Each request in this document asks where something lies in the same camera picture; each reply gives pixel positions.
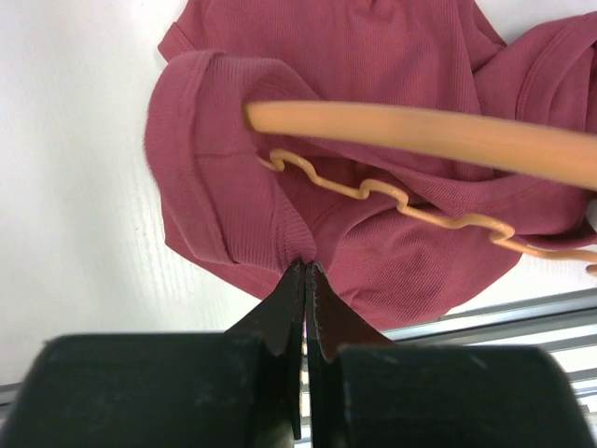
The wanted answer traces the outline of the red tank top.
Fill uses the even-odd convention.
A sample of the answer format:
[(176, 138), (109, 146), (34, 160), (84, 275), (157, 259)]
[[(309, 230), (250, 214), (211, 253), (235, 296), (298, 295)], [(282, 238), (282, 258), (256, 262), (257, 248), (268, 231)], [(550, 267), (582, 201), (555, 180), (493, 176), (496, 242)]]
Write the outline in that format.
[(479, 227), (442, 229), (262, 164), (289, 150), (346, 187), (405, 191), (439, 217), (498, 219), (547, 250), (593, 245), (593, 194), (490, 167), (332, 140), (251, 132), (243, 106), (328, 100), (440, 109), (596, 130), (596, 16), (551, 21), (504, 42), (472, 1), (191, 1), (159, 46), (145, 148), (165, 242), (265, 298), (296, 259), (315, 260), (377, 329), (445, 315), (519, 255)]

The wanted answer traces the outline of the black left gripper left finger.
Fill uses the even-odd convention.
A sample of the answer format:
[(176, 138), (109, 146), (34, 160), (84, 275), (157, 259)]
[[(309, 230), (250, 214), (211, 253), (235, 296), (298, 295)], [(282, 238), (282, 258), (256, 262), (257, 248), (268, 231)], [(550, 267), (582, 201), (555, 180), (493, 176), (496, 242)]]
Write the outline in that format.
[(46, 344), (13, 405), (17, 447), (290, 447), (301, 434), (304, 263), (222, 333)]

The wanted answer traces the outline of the orange hanger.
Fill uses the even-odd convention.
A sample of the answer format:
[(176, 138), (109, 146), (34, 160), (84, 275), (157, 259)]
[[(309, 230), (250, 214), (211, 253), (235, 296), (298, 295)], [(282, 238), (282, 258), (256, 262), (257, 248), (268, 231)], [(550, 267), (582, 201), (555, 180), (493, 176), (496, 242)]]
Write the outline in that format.
[[(585, 133), (447, 111), (343, 102), (256, 102), (246, 105), (244, 114), (251, 128), (259, 133), (404, 149), (584, 189), (596, 188), (596, 138)], [(393, 198), (402, 215), (443, 229), (483, 228), (489, 231), (494, 245), (541, 259), (582, 261), (590, 275), (596, 274), (595, 253), (532, 248), (515, 241), (514, 229), (492, 217), (436, 217), (410, 206), (408, 195), (398, 188), (371, 179), (356, 189), (343, 186), (320, 176), (311, 163), (283, 149), (272, 150), (262, 163), (276, 172), (292, 164), (315, 185), (357, 200), (379, 192)]]

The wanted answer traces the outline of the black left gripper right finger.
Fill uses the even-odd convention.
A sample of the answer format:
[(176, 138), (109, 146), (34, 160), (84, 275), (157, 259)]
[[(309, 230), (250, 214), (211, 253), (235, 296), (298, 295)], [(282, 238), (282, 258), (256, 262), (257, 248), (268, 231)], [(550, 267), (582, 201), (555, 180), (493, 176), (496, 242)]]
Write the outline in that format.
[(394, 343), (305, 272), (316, 447), (587, 447), (568, 379), (529, 346)]

